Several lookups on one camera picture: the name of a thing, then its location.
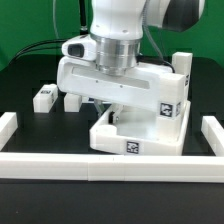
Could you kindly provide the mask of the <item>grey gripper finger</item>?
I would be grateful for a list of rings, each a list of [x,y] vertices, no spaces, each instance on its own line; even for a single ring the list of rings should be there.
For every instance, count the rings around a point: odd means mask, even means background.
[[[95,99],[94,106],[96,108],[98,117],[101,117],[103,113],[109,108],[110,103],[102,100]]]
[[[113,104],[112,110],[109,113],[109,123],[115,124],[117,120],[119,119],[120,113],[124,109],[124,106],[121,104]]]

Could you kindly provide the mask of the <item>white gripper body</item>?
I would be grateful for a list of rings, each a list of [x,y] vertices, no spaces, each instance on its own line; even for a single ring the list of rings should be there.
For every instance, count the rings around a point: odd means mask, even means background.
[[[93,62],[63,57],[58,65],[57,86],[62,92],[155,111],[160,78],[166,66],[139,63],[123,76],[97,71]]]

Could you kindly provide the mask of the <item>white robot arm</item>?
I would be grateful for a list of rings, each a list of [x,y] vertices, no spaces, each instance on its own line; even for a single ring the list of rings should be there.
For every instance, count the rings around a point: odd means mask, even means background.
[[[140,43],[151,26],[188,30],[199,21],[204,4],[205,0],[92,0],[90,33],[62,45],[59,89],[114,103],[110,124],[125,106],[150,112],[157,122],[178,121],[187,74],[173,63],[143,63]]]

